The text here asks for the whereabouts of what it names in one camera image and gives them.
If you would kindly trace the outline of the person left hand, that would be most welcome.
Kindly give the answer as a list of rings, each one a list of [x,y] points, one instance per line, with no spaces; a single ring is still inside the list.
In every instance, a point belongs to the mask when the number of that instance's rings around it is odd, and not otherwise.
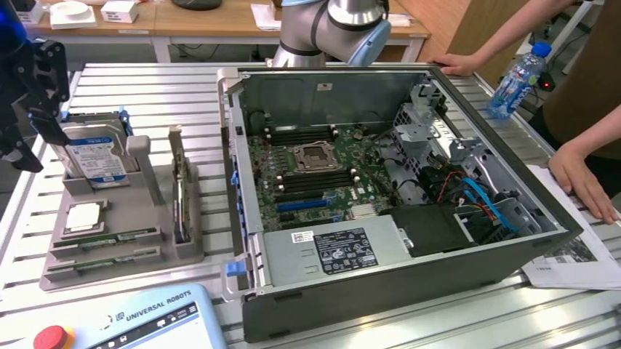
[[[548,160],[548,170],[560,189],[576,195],[590,214],[612,224],[618,215],[611,200],[584,164],[584,158],[576,147],[564,144]]]

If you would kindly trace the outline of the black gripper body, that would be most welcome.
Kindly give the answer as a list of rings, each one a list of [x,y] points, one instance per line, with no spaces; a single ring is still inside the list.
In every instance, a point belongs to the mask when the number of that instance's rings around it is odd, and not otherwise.
[[[1,3],[1,101],[35,102],[33,47],[10,3]]]

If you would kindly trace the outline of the person right hand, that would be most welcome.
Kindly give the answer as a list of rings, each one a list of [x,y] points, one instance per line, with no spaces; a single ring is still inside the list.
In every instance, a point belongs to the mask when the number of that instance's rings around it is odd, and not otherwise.
[[[476,55],[444,54],[431,58],[427,62],[439,65],[440,72],[447,76],[471,76],[484,60]]]

